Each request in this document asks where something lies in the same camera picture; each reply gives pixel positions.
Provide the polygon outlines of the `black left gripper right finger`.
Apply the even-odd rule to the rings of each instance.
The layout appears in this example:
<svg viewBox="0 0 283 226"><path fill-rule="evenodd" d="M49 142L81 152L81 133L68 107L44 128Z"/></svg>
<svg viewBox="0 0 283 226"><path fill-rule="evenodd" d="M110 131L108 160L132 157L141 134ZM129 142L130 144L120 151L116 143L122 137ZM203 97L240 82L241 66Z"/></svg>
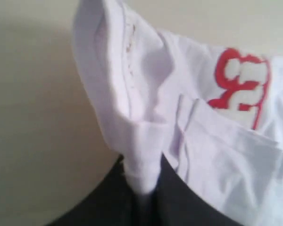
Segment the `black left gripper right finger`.
<svg viewBox="0 0 283 226"><path fill-rule="evenodd" d="M156 189L159 226L227 226L229 218L198 197L179 178L166 157Z"/></svg>

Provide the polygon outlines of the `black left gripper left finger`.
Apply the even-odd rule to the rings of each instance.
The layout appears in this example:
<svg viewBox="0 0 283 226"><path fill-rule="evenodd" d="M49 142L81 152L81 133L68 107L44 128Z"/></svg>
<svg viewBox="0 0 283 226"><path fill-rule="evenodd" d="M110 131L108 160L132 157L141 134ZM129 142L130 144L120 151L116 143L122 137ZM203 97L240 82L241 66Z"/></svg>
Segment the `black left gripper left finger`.
<svg viewBox="0 0 283 226"><path fill-rule="evenodd" d="M133 192L119 156L100 184L78 205L50 226L139 226Z"/></svg>

